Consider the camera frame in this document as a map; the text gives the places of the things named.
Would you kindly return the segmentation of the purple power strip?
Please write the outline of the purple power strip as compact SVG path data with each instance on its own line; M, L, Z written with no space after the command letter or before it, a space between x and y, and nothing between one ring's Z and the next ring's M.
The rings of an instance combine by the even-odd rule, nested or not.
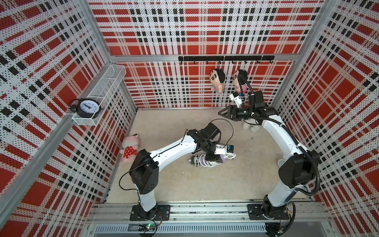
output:
M199 164L203 167L214 167L226 162L227 157L224 155L204 154L199 156Z

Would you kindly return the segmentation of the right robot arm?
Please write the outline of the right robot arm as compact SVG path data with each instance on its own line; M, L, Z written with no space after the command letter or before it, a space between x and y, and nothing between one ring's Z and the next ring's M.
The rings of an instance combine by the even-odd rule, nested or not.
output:
M318 152L309 150L293 135L278 111L264 102L261 91L249 94L249 107L245 107L238 92L231 94L230 99L233 105L218 114L232 121L254 120L254 125L264 128L283 153L283 159L278 163L279 182L254 214L272 220L286 211L286 205L295 194L316 195L321 183Z

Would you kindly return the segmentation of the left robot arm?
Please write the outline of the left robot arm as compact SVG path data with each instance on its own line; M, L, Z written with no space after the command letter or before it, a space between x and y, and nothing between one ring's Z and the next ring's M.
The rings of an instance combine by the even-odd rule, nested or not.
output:
M219 141L213 140L218 135L221 135L220 129L210 122L201 130L185 131L182 138L161 149L139 151L128 172L139 196L139 204L135 206L134 213L145 220L153 220L159 206L155 198L159 173L177 159L199 151L218 159L220 155L216 154L216 145Z

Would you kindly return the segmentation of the grey white husky plush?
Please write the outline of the grey white husky plush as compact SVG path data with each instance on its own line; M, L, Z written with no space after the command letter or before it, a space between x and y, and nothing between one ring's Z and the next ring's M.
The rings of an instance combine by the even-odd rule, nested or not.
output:
M260 130L261 126L260 125L250 125L244 121L242 123L242 128L246 131L250 131L251 133L256 133Z

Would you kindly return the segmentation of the pink skirt hanging doll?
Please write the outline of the pink skirt hanging doll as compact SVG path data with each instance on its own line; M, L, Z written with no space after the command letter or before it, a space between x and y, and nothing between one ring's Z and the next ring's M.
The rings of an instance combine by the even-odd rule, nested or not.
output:
M240 96L243 96L247 89L247 71L238 69L233 75L233 84L235 86L235 91L239 93Z

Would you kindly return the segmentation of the blue shorts hanging doll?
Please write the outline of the blue shorts hanging doll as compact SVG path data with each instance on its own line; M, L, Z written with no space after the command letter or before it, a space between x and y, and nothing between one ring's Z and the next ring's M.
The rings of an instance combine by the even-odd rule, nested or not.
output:
M213 90L217 93L222 93L225 89L225 73L221 69L213 69L210 72L210 83L212 84Z

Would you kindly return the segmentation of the white alarm clock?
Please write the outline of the white alarm clock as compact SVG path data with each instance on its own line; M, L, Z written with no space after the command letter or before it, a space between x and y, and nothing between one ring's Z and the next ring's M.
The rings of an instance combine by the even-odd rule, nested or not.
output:
M286 163L286 160L285 160L285 159L280 159L280 160L278 160L278 162L277 162L278 167L282 167L285 163Z

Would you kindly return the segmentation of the pink plush red dress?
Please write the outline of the pink plush red dress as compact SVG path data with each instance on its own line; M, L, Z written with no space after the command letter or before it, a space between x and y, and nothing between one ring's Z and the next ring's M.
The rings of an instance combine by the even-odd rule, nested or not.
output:
M124 138L122 148L119 153L122 155L121 161L124 163L132 163L136 156L139 147L138 134L133 134Z

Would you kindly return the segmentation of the green circuit board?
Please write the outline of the green circuit board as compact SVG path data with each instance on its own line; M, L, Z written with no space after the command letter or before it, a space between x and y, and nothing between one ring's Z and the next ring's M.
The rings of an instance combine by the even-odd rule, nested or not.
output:
M142 223L142 224L129 224L127 230L129 232L155 232L156 231L156 224L148 224L148 223Z

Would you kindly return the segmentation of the black alarm clock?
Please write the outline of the black alarm clock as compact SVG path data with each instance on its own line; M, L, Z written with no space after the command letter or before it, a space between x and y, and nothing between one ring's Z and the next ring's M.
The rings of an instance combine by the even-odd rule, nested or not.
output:
M76 113L81 118L97 118L100 114L102 107L94 99L75 99L70 104L70 111Z

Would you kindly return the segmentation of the black hook rail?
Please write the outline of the black hook rail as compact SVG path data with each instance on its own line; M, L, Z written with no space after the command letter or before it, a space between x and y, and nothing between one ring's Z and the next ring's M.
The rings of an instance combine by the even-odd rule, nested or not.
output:
M209 61L268 61L271 62L275 59L274 55L249 55L249 56L179 56L180 62L209 62Z

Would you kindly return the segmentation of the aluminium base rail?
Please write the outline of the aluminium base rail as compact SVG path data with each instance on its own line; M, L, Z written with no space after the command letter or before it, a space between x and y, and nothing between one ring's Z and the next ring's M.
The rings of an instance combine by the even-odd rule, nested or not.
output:
M85 225L85 237L161 236L273 236L283 230L285 237L334 237L331 218L323 204L294 201L272 220L256 216L258 200L167 202L159 204L153 220L134 213L128 204L97 204ZM156 224L155 232L129 232L129 224Z

